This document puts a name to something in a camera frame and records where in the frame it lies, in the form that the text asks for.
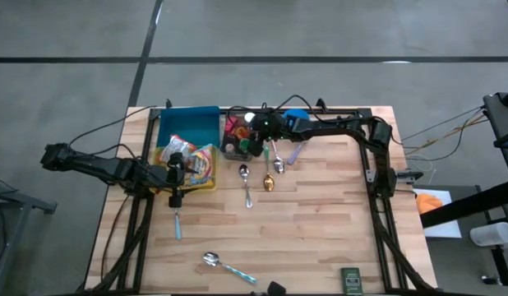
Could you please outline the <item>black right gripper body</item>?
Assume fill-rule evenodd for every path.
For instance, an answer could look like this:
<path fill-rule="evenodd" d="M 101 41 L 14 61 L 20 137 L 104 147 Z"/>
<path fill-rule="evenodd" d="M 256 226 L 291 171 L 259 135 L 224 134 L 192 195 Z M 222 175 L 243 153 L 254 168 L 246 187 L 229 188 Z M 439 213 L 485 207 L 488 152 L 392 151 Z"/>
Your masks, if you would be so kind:
<path fill-rule="evenodd" d="M 252 119 L 256 141 L 279 140 L 284 137 L 285 120 L 280 113 L 257 113 Z"/>

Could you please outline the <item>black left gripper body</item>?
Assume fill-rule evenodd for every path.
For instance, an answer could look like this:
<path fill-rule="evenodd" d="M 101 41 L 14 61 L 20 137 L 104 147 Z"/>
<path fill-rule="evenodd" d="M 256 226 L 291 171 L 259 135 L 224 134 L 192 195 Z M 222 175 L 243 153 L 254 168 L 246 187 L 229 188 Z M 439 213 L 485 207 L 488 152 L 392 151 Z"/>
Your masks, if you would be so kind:
<path fill-rule="evenodd" d="M 185 164 L 173 163 L 156 166 L 156 177 L 158 181 L 156 187 L 159 189 L 176 188 L 184 185 L 185 182 Z"/>

